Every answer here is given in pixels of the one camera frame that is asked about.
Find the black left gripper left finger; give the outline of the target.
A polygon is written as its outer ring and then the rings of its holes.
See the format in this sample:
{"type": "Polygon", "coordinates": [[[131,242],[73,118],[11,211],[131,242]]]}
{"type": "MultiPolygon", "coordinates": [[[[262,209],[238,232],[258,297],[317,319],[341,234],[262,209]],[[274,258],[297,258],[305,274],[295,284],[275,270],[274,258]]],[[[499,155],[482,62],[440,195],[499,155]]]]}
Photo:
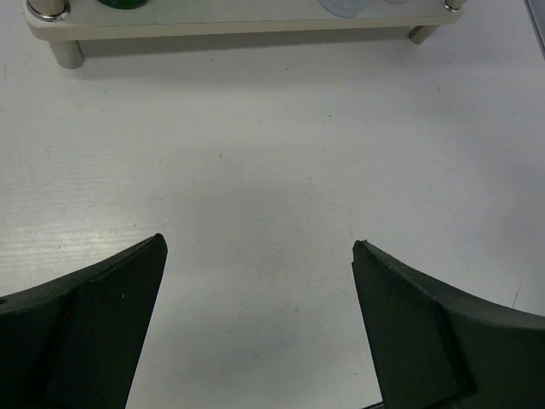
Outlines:
{"type": "Polygon", "coordinates": [[[3,408],[124,408],[164,274],[161,234],[1,298],[3,408]]]}

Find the water bottle blue label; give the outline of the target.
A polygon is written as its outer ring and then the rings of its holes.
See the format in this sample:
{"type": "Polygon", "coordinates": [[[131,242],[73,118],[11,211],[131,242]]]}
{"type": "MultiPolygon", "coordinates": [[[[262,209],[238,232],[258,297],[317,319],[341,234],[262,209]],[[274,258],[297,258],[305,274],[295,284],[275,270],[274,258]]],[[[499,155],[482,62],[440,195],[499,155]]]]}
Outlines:
{"type": "Polygon", "coordinates": [[[366,10],[372,0],[319,0],[328,12],[341,18],[354,18],[366,10]]]}

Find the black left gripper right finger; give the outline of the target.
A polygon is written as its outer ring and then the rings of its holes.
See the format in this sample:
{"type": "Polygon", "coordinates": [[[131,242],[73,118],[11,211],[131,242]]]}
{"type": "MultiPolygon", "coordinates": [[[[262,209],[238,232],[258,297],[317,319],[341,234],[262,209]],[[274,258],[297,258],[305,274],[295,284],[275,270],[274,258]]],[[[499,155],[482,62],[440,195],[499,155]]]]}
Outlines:
{"type": "Polygon", "coordinates": [[[426,275],[368,241],[353,277],[380,408],[542,408],[544,318],[426,275]]]}

